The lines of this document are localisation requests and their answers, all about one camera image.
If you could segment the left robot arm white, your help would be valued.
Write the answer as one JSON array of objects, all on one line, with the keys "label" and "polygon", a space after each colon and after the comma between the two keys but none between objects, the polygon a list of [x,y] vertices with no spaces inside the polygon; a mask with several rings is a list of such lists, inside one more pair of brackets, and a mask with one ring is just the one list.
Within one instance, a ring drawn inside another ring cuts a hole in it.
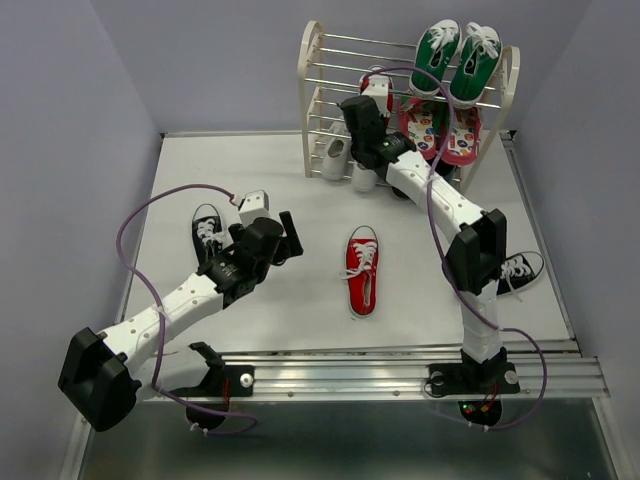
[{"label": "left robot arm white", "polygon": [[[96,431],[111,429],[137,404],[162,395],[186,404],[188,418],[214,433],[232,414],[231,398],[252,396],[254,366],[228,365],[204,342],[174,354],[163,351],[168,341],[250,294],[271,267],[303,253],[287,211],[231,231],[233,244],[201,264],[160,304],[99,333],[84,328],[72,337],[58,387]],[[187,404],[190,397],[218,398],[221,408]]]}]

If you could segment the aluminium mounting rail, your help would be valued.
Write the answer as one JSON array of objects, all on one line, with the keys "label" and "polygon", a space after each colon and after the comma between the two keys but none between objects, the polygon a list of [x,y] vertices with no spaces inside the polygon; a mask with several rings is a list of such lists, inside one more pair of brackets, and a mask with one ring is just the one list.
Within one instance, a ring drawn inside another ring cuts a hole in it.
[{"label": "aluminium mounting rail", "polygon": [[167,391],[253,402],[599,398],[599,362],[577,352],[501,350],[478,363],[448,348],[219,353],[204,342],[151,355],[138,367],[105,340],[71,350],[58,386],[76,405],[129,411]]}]

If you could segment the pink patterned slipper left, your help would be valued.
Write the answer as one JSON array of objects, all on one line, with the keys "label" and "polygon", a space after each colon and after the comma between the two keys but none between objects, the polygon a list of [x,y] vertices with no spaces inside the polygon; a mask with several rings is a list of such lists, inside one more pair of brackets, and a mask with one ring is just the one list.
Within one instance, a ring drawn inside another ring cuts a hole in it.
[{"label": "pink patterned slipper left", "polygon": [[409,138],[427,162],[436,156],[438,112],[439,108],[429,100],[404,97],[399,105],[398,129]]}]

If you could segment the pink patterned slipper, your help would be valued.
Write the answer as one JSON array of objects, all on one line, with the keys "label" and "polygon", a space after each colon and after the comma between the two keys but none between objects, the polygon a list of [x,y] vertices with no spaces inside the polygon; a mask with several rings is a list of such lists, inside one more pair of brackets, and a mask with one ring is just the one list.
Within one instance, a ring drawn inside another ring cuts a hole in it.
[{"label": "pink patterned slipper", "polygon": [[409,138],[427,162],[436,156],[438,112],[439,108],[429,100],[404,97],[399,105],[398,129]]},{"label": "pink patterned slipper", "polygon": [[440,145],[445,146],[441,160],[446,164],[464,167],[474,163],[479,152],[481,115],[477,107],[455,109],[453,130],[449,129],[449,109],[444,106],[440,115]]}]

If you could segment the white sneaker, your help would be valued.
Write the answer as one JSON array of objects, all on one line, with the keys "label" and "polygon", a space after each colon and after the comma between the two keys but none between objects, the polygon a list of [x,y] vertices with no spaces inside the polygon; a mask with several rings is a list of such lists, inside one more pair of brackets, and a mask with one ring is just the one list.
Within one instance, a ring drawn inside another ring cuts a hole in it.
[{"label": "white sneaker", "polygon": [[326,136],[321,175],[326,180],[340,180],[350,157],[351,137],[343,122],[333,122]]},{"label": "white sneaker", "polygon": [[364,168],[355,163],[351,175],[351,185],[356,192],[366,193],[373,190],[377,184],[378,175],[374,170]]}]

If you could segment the red sneaker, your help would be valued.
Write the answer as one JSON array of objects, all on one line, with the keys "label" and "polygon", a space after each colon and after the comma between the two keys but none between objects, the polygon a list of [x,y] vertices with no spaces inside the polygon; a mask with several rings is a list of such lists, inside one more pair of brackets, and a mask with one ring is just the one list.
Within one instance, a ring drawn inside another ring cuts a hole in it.
[{"label": "red sneaker", "polygon": [[349,306],[359,317],[373,313],[377,301],[379,242],[369,225],[358,226],[349,237],[344,270],[340,278],[347,282]]},{"label": "red sneaker", "polygon": [[393,89],[393,81],[387,73],[375,74],[375,71],[383,69],[381,65],[372,65],[369,70],[372,75],[367,77],[363,75],[360,78],[360,94],[371,97],[384,117],[386,124],[389,124],[394,99],[391,90]]}]

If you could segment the pink patterned slipper right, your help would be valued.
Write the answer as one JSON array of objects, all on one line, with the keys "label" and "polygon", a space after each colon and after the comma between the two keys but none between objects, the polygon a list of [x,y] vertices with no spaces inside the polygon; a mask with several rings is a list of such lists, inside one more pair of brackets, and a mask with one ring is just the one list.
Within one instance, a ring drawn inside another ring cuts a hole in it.
[{"label": "pink patterned slipper right", "polygon": [[445,146],[441,160],[446,164],[464,167],[474,163],[479,152],[481,115],[477,107],[455,109],[453,130],[449,129],[449,109],[444,106],[440,115],[440,145]]}]

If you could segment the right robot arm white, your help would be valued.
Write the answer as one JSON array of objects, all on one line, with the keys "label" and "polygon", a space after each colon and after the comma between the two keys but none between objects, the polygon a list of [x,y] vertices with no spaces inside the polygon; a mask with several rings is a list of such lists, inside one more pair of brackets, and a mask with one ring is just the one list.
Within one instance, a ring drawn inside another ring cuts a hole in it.
[{"label": "right robot arm white", "polygon": [[390,133],[375,100],[358,95],[339,105],[358,165],[412,200],[429,220],[445,278],[460,302],[463,343],[459,362],[430,367],[431,393],[503,394],[520,391],[497,322],[497,290],[506,259],[507,220],[466,199],[400,132]]}]

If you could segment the green sneaker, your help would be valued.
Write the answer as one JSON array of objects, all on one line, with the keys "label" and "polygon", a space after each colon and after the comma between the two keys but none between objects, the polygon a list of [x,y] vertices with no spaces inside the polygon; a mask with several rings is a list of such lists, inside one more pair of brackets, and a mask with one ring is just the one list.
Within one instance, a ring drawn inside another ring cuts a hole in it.
[{"label": "green sneaker", "polygon": [[[435,23],[422,34],[417,44],[414,67],[428,72],[440,82],[461,43],[461,28],[456,21],[445,19]],[[429,76],[417,72],[411,74],[409,88],[420,98],[431,98],[440,90]]]},{"label": "green sneaker", "polygon": [[481,99],[499,66],[502,50],[502,41],[494,28],[475,22],[466,25],[459,65],[449,87],[456,108],[471,108]]}]

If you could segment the cream metal shoe rack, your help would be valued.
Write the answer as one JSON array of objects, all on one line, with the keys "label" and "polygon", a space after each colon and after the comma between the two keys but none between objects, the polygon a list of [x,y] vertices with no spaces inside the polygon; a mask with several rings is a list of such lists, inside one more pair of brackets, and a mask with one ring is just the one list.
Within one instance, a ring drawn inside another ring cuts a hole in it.
[{"label": "cream metal shoe rack", "polygon": [[[331,33],[321,22],[311,20],[302,35],[297,65],[299,111],[301,116],[303,165],[306,177],[321,174],[323,150],[331,138],[342,135],[331,125],[341,120],[338,104],[359,93],[358,79],[371,65],[410,65],[413,42],[375,40]],[[513,103],[520,73],[521,54],[515,46],[505,46],[497,71],[476,104],[485,119],[480,132],[477,160],[453,174],[454,186],[464,193],[478,173],[489,147],[502,129]]]}]

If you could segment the black sneaker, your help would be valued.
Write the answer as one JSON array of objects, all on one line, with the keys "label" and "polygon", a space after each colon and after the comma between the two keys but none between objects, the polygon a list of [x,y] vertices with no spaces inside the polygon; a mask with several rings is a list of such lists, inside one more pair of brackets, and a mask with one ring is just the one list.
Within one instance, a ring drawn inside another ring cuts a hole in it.
[{"label": "black sneaker", "polygon": [[519,292],[534,283],[544,269],[544,257],[536,251],[523,251],[507,257],[501,265],[497,295],[510,296],[522,302]]},{"label": "black sneaker", "polygon": [[191,219],[191,238],[198,264],[204,264],[232,244],[223,215],[210,203],[199,205]]}]

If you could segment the green sneaker right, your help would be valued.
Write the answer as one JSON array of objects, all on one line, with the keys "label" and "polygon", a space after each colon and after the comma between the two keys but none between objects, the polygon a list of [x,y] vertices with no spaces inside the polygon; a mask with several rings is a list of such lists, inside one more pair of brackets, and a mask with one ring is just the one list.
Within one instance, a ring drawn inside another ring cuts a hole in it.
[{"label": "green sneaker right", "polygon": [[494,28],[475,22],[466,25],[459,65],[449,87],[456,108],[471,108],[481,99],[499,66],[502,50],[502,41]]}]

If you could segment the green sneaker left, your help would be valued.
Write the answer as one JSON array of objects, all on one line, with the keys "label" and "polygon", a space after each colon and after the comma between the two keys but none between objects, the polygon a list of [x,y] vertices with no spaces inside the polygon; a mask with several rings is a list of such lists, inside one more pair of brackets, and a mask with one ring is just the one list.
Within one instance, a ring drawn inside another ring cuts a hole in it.
[{"label": "green sneaker left", "polygon": [[[440,82],[461,43],[461,28],[456,21],[445,19],[435,23],[422,34],[417,44],[414,67],[428,72]],[[420,98],[431,98],[440,90],[429,76],[417,72],[411,74],[409,88]]]}]

